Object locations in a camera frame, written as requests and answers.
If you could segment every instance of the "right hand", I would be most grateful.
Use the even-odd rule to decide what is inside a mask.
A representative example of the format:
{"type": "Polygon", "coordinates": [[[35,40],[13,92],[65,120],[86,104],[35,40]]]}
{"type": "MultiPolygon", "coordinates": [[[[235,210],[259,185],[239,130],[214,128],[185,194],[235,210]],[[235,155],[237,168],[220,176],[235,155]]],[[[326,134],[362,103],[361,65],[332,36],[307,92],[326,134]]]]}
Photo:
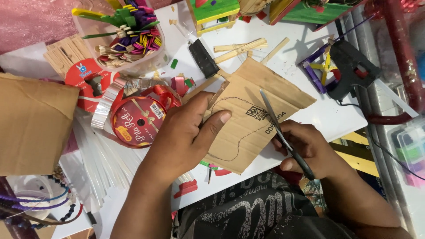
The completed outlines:
{"type": "MultiPolygon", "coordinates": [[[[349,166],[331,148],[320,131],[313,125],[302,125],[289,119],[280,123],[280,129],[285,139],[305,159],[316,179],[334,176],[349,166]]],[[[282,144],[277,139],[273,138],[272,143],[276,151],[281,152],[284,156],[288,155],[286,147],[282,147],[282,144]]],[[[303,173],[301,167],[292,157],[283,160],[280,164],[280,169],[303,173]]]]}

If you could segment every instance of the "wooden craft stick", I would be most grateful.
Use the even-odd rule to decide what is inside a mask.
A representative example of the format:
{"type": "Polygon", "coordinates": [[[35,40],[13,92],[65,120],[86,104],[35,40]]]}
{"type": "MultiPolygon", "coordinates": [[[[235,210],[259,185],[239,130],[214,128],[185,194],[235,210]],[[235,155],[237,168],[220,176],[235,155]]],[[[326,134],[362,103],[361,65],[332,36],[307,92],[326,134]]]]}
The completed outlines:
{"type": "MultiPolygon", "coordinates": [[[[223,51],[232,51],[236,48],[245,46],[247,43],[244,44],[235,44],[235,45],[223,45],[223,46],[214,46],[214,52],[223,52],[223,51]]],[[[267,48],[269,47],[269,44],[266,42],[265,44],[259,45],[256,48],[267,48]]]]}
{"type": "Polygon", "coordinates": [[[210,86],[211,84],[213,84],[216,80],[218,80],[218,78],[220,78],[220,75],[219,74],[215,74],[213,77],[207,79],[206,82],[202,83],[200,86],[196,87],[196,89],[194,89],[193,91],[191,91],[190,93],[188,93],[187,95],[185,95],[181,99],[181,103],[183,105],[186,104],[192,97],[194,97],[197,93],[205,90],[205,88],[207,88],[208,86],[210,86]]]}
{"type": "Polygon", "coordinates": [[[235,56],[237,56],[239,54],[242,54],[244,52],[247,52],[247,51],[249,51],[249,50],[251,50],[251,49],[253,49],[253,48],[255,48],[255,47],[257,47],[257,46],[259,46],[261,44],[264,44],[264,43],[266,43],[266,39],[260,38],[258,40],[253,41],[253,42],[250,42],[250,43],[248,43],[248,44],[246,44],[246,45],[244,45],[242,47],[239,47],[239,48],[237,48],[237,49],[235,49],[235,50],[233,50],[231,52],[228,52],[226,54],[223,54],[223,55],[215,58],[214,61],[215,61],[216,64],[222,63],[224,61],[227,61],[230,58],[233,58],[233,57],[235,57],[235,56]]]}
{"type": "Polygon", "coordinates": [[[276,46],[272,52],[270,52],[262,61],[261,64],[265,65],[267,62],[274,56],[276,53],[278,53],[282,47],[284,47],[289,42],[289,38],[285,37],[285,39],[279,43],[278,46],[276,46]]]}

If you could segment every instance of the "pink fabric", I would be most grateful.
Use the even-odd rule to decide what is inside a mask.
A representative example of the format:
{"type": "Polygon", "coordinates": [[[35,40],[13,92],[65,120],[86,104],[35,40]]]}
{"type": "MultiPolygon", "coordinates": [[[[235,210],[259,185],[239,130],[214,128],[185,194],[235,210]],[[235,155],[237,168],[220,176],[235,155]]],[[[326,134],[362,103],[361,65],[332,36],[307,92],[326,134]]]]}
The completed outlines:
{"type": "MultiPolygon", "coordinates": [[[[180,0],[151,0],[153,9],[180,0]]],[[[81,6],[90,9],[104,0],[2,0],[0,7],[0,55],[38,42],[47,45],[76,34],[71,9],[81,6]]]]}

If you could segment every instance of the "black eraser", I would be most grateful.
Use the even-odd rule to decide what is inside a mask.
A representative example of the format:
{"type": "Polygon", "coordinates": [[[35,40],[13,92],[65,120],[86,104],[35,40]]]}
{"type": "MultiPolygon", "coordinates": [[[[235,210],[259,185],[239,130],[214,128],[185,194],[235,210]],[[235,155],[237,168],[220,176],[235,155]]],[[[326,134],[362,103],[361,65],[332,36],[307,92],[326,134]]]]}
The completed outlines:
{"type": "Polygon", "coordinates": [[[189,46],[189,51],[205,78],[211,78],[220,70],[199,39],[189,46]]]}

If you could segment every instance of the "sticker label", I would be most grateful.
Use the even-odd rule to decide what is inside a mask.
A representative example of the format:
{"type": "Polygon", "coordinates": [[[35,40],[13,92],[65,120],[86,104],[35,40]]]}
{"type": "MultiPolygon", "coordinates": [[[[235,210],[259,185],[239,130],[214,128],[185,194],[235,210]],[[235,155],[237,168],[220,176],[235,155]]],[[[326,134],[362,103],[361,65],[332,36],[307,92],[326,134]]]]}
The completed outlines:
{"type": "Polygon", "coordinates": [[[153,103],[150,106],[150,109],[153,111],[153,113],[156,115],[156,117],[160,120],[164,117],[164,113],[158,108],[156,103],[153,103]]]}

